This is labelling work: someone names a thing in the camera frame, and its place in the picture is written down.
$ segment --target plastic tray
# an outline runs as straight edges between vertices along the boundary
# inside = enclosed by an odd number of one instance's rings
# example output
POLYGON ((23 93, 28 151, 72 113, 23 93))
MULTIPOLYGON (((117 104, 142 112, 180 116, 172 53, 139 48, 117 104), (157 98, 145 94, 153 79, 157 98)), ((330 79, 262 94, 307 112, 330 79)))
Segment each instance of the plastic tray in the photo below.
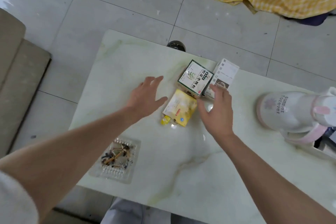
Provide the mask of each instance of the plastic tray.
MULTIPOLYGON (((125 184, 131 183, 134 167, 136 165, 139 155, 140 144, 141 142, 138 140, 130 139, 123 136, 117 137, 115 140, 113 140, 111 145, 107 147, 107 149, 102 153, 102 155, 95 162, 95 164, 90 168, 89 175, 94 177, 112 179, 125 184), (120 155, 120 157, 115 159, 114 164, 111 164, 110 166, 102 164, 102 161, 104 159, 108 159, 102 157, 114 148, 121 148, 122 144, 129 147, 129 155, 120 155)), ((112 150, 112 152, 117 155, 120 150, 112 150)))

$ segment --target left hand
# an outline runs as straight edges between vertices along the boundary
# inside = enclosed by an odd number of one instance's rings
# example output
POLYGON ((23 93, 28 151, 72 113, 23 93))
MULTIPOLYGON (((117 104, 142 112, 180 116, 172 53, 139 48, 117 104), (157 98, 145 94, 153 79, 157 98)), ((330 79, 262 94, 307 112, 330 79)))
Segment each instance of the left hand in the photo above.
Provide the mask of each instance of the left hand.
POLYGON ((162 97, 155 101, 156 91, 162 79, 163 76, 146 77, 144 82, 132 90, 126 106, 132 107, 139 119, 151 115, 168 100, 167 97, 162 97))

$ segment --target gray pants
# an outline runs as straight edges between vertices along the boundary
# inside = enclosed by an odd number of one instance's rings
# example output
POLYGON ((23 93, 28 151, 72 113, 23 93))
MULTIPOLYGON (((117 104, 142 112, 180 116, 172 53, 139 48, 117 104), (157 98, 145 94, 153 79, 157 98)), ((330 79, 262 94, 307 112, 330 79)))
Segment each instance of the gray pants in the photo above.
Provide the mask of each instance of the gray pants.
POLYGON ((101 224, 205 224, 179 215, 117 198, 101 224))

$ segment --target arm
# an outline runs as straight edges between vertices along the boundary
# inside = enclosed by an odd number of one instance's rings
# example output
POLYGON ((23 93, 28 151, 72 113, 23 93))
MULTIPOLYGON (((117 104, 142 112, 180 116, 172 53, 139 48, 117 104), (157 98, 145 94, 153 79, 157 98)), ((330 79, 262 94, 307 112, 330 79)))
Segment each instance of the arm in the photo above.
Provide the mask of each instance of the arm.
POLYGON ((288 182, 248 148, 232 130, 231 95, 213 86, 215 102, 207 112, 198 100, 208 132, 226 152, 267 224, 336 223, 336 217, 288 182))
POLYGON ((40 220, 76 185, 103 151, 124 130, 157 110, 163 77, 147 77, 132 91, 126 107, 51 140, 0 159, 0 170, 19 181, 33 198, 40 220))

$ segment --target clear plastic container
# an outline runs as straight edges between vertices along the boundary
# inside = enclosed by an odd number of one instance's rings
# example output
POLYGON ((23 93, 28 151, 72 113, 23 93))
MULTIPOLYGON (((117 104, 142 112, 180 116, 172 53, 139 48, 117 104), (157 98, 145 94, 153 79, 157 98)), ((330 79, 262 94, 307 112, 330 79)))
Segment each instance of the clear plastic container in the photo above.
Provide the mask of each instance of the clear plastic container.
POLYGON ((140 144, 138 140, 117 137, 90 168, 89 175, 131 183, 140 144))

